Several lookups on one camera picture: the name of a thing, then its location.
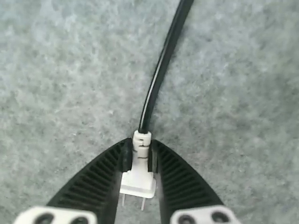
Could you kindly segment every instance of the power cord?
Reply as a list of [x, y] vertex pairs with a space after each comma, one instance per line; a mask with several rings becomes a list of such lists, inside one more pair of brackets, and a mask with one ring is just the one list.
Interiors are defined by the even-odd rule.
[[146, 99], [144, 101], [138, 128], [139, 133], [147, 134], [149, 131], [150, 118], [153, 113], [160, 86], [167, 72], [169, 61], [177, 45], [178, 38], [181, 34], [184, 22], [190, 11], [192, 3], [193, 0], [181, 0], [178, 5], [168, 34], [166, 36], [158, 63], [156, 65], [154, 76], [151, 80]]

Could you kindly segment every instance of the mounting screw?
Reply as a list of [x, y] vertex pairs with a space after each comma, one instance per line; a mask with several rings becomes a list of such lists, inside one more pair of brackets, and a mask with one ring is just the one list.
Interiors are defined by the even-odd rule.
[[54, 216], [50, 213], [45, 213], [40, 215], [36, 221], [35, 224], [50, 224], [52, 220], [54, 219]]
[[196, 222], [192, 216], [182, 215], [178, 218], [178, 224], [196, 224]]
[[88, 224], [88, 220], [85, 217], [78, 217], [74, 219], [71, 224]]
[[222, 213], [222, 212], [214, 212], [212, 214], [212, 219], [214, 222], [216, 223], [228, 223], [229, 222], [229, 218], [226, 214]]

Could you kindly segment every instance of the carpet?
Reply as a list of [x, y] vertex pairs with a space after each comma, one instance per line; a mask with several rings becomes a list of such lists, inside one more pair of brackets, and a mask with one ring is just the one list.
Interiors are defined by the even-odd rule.
[[[178, 0], [0, 2], [0, 220], [132, 136]], [[299, 1], [195, 0], [153, 137], [243, 223], [299, 219]], [[126, 197], [115, 223], [160, 223]]]

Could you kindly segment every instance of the cord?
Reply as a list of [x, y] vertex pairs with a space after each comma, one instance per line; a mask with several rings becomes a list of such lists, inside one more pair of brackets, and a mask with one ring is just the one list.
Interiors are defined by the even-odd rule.
[[146, 134], [149, 131], [150, 118], [154, 109], [160, 86], [163, 82], [167, 67], [169, 65], [169, 61], [177, 45], [178, 38], [180, 36], [184, 22], [190, 11], [193, 1], [194, 0], [181, 0], [173, 17], [143, 105], [138, 128], [139, 133]]

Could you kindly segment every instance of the ridged grip surface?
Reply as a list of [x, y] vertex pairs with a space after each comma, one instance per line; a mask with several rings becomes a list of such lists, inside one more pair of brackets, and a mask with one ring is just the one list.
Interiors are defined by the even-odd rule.
[[47, 205], [92, 211], [99, 223], [113, 224], [123, 161], [130, 160], [123, 155], [128, 155], [131, 149], [127, 147], [131, 145], [132, 139], [124, 139], [101, 153], [70, 179]]
[[162, 224], [168, 224], [176, 210], [222, 205], [207, 182], [178, 154], [153, 140], [157, 157], [157, 184]]

